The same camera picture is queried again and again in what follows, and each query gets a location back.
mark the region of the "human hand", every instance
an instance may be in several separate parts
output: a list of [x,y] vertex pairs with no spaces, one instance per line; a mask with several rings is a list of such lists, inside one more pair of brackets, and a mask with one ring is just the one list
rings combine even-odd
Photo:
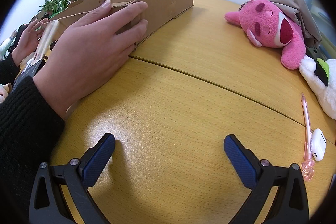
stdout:
[[34,50],[36,50],[37,45],[39,44],[38,39],[41,38],[43,34],[43,29],[39,29],[42,23],[47,22],[47,18],[42,19],[40,22],[37,22],[35,19],[32,23],[28,25],[28,27],[22,32],[20,40],[16,46],[16,48],[12,52],[12,58],[15,65],[18,67],[22,60],[26,58],[29,54],[31,54]]
[[10,35],[10,38],[13,39],[17,35],[17,30],[13,31]]
[[61,35],[47,63],[33,78],[60,117],[64,119],[73,103],[101,87],[128,60],[148,22],[142,19],[131,29],[116,32],[145,9],[147,3],[136,2],[107,16],[111,10],[107,0]]

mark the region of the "black knit sleeve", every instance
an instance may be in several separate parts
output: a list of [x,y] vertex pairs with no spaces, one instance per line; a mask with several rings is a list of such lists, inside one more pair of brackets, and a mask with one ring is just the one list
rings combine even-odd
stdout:
[[63,129],[31,77],[0,104],[0,178],[26,216],[38,166],[49,161]]
[[20,67],[17,67],[13,61],[12,53],[5,60],[0,61],[0,84],[13,85],[15,77],[19,74]]

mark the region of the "white plush toy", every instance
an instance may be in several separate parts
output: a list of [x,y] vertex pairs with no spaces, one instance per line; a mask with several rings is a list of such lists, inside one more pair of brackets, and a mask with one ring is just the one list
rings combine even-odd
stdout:
[[323,61],[305,56],[301,59],[299,71],[315,93],[322,109],[336,119],[336,59]]
[[12,89],[12,85],[6,84],[6,85],[1,85],[0,84],[0,104],[4,102],[4,100],[7,98],[8,93],[10,93]]

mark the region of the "plush toy mouth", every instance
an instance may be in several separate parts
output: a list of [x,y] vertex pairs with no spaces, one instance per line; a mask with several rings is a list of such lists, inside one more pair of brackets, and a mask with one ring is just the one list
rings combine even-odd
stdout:
[[284,13],[279,12],[278,30],[274,43],[277,47],[286,46],[293,38],[293,29]]
[[280,26],[280,42],[287,44],[293,38],[293,30],[291,25],[286,19],[283,19]]

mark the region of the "pink stuffed animal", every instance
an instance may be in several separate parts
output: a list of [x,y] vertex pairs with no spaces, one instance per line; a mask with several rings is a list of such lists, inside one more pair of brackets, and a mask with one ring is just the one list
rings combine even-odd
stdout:
[[301,27],[268,0],[249,0],[237,12],[228,12],[225,19],[241,26],[256,47],[284,47],[281,63],[297,69],[306,47]]

